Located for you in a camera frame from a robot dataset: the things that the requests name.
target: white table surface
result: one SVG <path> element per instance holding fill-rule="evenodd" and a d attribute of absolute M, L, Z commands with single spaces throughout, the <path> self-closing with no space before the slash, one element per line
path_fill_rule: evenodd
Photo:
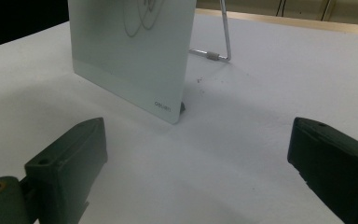
<path fill-rule="evenodd" d="M 217 17 L 191 47 L 224 51 Z M 80 223 L 342 223 L 287 162 L 293 119 L 358 140 L 358 35 L 229 20 L 233 60 L 190 55 L 171 125 L 74 74 L 69 24 L 0 46 L 0 176 L 86 119 L 109 162 Z"/>

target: metal stand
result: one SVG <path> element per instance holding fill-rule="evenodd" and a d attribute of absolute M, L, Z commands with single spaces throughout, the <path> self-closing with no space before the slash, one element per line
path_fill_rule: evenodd
<path fill-rule="evenodd" d="M 223 26 L 225 29 L 227 57 L 221 56 L 220 54 L 215 53 L 215 52 L 203 51 L 203 50 L 199 50 L 199 49 L 190 49 L 189 52 L 192 54 L 196 54 L 196 55 L 205 57 L 210 60 L 228 62 L 231 60 L 231 45 L 230 45 L 229 33 L 228 33 L 226 0 L 220 0 L 220 7 L 222 9 Z"/>

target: wire stand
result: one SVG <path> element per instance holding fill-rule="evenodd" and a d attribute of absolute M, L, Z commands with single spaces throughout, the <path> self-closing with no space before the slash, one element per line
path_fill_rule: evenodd
<path fill-rule="evenodd" d="M 226 38 L 226 48 L 227 48 L 227 57 L 221 56 L 218 53 L 211 51 L 204 51 L 199 49 L 190 49 L 189 52 L 201 57 L 205 57 L 214 61 L 221 61 L 227 63 L 231 60 L 231 44 L 229 40 L 228 33 L 228 22 L 227 22 L 227 9 L 226 9 L 226 0 L 220 0 L 220 7 L 222 9 L 222 18 L 223 18 L 223 27 L 225 29 L 225 38 Z"/>

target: frosted glass board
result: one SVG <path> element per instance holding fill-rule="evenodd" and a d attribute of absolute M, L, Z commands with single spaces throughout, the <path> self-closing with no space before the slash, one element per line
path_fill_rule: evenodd
<path fill-rule="evenodd" d="M 75 72 L 175 123 L 196 0 L 69 0 Z"/>

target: metal leg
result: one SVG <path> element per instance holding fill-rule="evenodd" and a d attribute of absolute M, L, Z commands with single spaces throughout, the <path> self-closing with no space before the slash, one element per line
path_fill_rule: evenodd
<path fill-rule="evenodd" d="M 221 56 L 220 54 L 215 53 L 215 52 L 203 51 L 203 50 L 199 50 L 199 49 L 190 49 L 189 52 L 192 54 L 196 54 L 196 55 L 205 57 L 210 60 L 228 62 L 231 60 L 231 44 L 229 41 L 229 33 L 228 33 L 226 0 L 220 0 L 220 7 L 222 8 L 223 27 L 225 29 L 227 57 Z"/>

